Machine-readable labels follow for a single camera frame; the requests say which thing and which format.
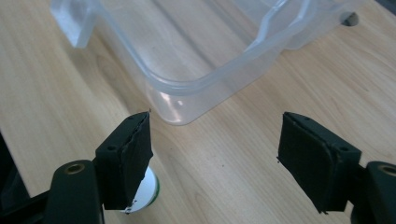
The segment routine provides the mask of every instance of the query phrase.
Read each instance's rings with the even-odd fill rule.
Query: screw hole
[[[85,169],[84,164],[77,163],[77,164],[71,164],[71,165],[67,166],[67,168],[64,169],[64,172],[67,175],[75,175],[75,174],[83,171],[84,169]]]
[[[396,176],[396,168],[394,168],[392,166],[380,165],[378,168],[379,168],[379,170],[381,170],[382,172],[384,172],[387,175]]]

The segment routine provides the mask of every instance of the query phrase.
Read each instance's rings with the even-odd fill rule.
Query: clear plastic container
[[[363,1],[52,0],[50,8],[75,48],[87,45],[96,26],[158,114],[183,125]]]

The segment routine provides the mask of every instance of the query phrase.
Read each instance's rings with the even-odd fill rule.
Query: wood grain
[[[101,37],[72,49],[49,5],[0,7],[0,129],[32,196],[59,166],[92,159],[125,117],[149,110]],[[292,111],[361,149],[362,165],[396,163],[396,18],[375,2],[358,14],[358,26],[284,51],[265,76],[189,125],[153,111],[160,196],[129,216],[106,211],[106,222],[349,223],[350,205],[319,215],[276,154],[282,113]]]

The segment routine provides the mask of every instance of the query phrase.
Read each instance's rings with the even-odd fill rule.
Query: wooden table
[[[59,166],[93,159],[125,117],[149,110],[98,34],[72,49],[49,5],[0,7],[0,128],[32,196],[49,189]],[[284,51],[265,76],[191,124],[151,113],[160,196],[129,216],[106,211],[106,222],[349,223],[350,205],[319,215],[276,155],[282,114],[292,111],[361,149],[361,165],[396,163],[396,17],[372,1],[358,14],[358,26]]]

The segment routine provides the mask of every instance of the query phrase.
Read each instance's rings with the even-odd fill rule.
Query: small white object
[[[151,168],[148,168],[145,173],[145,178],[140,182],[140,186],[134,196],[132,206],[125,208],[125,210],[121,210],[121,212],[130,214],[149,206],[156,199],[158,187],[156,175],[152,172]]]

